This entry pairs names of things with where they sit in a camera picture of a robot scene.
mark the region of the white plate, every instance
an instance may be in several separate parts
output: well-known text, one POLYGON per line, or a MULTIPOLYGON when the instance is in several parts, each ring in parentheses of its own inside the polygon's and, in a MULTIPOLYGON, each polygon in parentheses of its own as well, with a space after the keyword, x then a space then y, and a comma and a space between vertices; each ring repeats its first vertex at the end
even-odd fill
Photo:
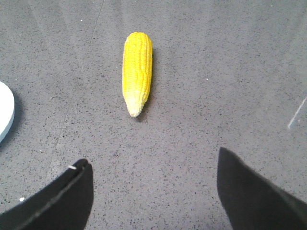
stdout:
POLYGON ((0 81, 0 142, 11 128, 14 119, 15 101, 9 87, 0 81))

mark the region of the white speck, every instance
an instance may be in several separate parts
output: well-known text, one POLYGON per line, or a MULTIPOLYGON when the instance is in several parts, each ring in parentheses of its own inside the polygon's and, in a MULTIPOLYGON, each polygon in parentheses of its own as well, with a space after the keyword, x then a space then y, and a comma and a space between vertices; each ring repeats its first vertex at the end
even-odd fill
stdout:
POLYGON ((74 169, 74 170, 77 169, 75 166, 71 166, 71 165, 69 165, 68 167, 69 167, 70 169, 74 169))

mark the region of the yellow corn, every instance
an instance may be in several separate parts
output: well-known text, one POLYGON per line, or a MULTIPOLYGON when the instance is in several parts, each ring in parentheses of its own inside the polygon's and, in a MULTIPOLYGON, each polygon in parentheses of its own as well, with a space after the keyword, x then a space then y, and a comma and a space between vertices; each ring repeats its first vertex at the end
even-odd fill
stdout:
POLYGON ((142 32, 130 34, 123 58, 123 95, 130 116, 137 117, 148 99, 152 80, 153 43, 142 32))

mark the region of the corn on the cob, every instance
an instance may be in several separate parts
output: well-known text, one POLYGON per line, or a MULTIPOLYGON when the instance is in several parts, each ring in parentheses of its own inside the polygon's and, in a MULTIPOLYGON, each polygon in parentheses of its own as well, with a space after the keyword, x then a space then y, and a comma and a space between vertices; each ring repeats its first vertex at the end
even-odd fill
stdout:
POLYGON ((132 117, 137 117, 148 99, 152 80, 153 43, 142 32, 130 34, 123 57, 123 95, 132 117))

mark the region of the corn tip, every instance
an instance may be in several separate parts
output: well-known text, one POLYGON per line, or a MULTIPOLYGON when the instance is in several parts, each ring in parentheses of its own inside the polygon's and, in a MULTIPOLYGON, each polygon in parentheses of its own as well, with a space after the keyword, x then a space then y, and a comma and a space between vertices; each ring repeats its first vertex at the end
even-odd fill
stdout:
POLYGON ((137 117, 142 111, 142 107, 137 104, 127 104, 127 108, 132 117, 137 117))

